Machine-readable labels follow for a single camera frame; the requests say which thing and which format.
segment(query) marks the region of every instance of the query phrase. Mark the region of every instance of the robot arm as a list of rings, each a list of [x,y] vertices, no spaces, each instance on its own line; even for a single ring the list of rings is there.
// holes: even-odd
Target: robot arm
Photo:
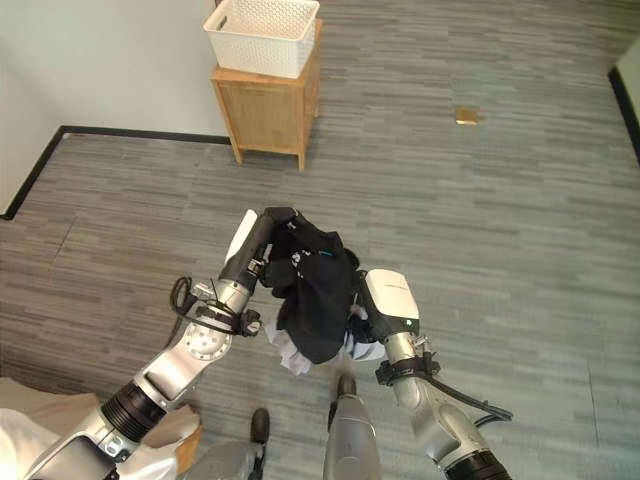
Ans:
[[[418,337],[418,307],[404,276],[388,270],[361,272],[359,296],[369,315],[371,337],[387,352],[388,362],[376,372],[378,381],[393,387],[419,448],[449,480],[508,480],[478,427],[433,378],[439,365],[432,361],[432,352],[418,354],[424,340]],[[510,418],[509,412],[493,411]]]
[[[124,462],[166,412],[178,406],[204,369],[229,351],[232,336],[258,332],[259,315],[245,307],[274,227],[296,215],[291,208],[267,209],[260,216],[247,212],[217,281],[191,287],[190,279],[183,278],[174,286],[174,310],[191,321],[182,338],[44,452],[25,480],[117,479],[115,465]]]

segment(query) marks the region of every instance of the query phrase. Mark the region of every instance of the black cloth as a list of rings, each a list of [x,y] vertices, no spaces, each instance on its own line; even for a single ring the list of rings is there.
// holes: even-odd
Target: black cloth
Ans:
[[[358,259],[336,232],[319,230],[299,213],[276,227],[271,243],[260,281],[284,299],[277,328],[311,362],[326,362],[344,341]]]

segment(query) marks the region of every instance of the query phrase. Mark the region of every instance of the black cable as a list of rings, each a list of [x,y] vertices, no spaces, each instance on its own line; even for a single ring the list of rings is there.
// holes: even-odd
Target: black cable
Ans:
[[[486,425],[490,422],[510,422],[513,418],[513,413],[504,408],[496,407],[494,405],[489,405],[489,402],[478,400],[477,398],[471,397],[465,393],[456,390],[449,385],[442,383],[440,380],[436,380],[432,376],[427,376],[427,381],[440,390],[443,393],[446,393],[452,398],[469,405],[470,407],[477,408],[478,410],[482,410],[483,412],[487,412],[489,415],[486,415],[474,423],[476,427],[481,427],[482,425]]]

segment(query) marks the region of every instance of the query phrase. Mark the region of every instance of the wooden nightstand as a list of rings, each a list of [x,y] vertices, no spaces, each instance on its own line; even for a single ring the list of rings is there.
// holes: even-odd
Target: wooden nightstand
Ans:
[[[238,165],[244,150],[262,150],[298,155],[298,168],[304,170],[311,127],[318,116],[321,32],[318,19],[315,46],[298,78],[214,70],[211,83]]]

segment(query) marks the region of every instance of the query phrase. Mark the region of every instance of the white cloth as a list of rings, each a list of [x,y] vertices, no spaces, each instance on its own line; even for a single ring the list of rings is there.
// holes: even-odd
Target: white cloth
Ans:
[[[364,320],[367,318],[364,309],[356,305],[352,307],[351,313],[358,314]],[[277,323],[277,320],[267,322],[264,325],[264,331],[267,334],[269,342],[280,349],[280,365],[290,370],[294,375],[309,373],[313,363],[302,355],[285,330],[278,330]],[[384,358],[385,355],[384,345],[380,342],[357,343],[353,335],[351,335],[350,332],[346,332],[344,335],[344,345],[329,362],[340,363],[345,356],[360,362],[377,360]]]
[[[33,462],[58,436],[15,410],[0,408],[0,478],[23,480]],[[140,445],[118,466],[121,480],[175,480],[176,444],[162,448]]]

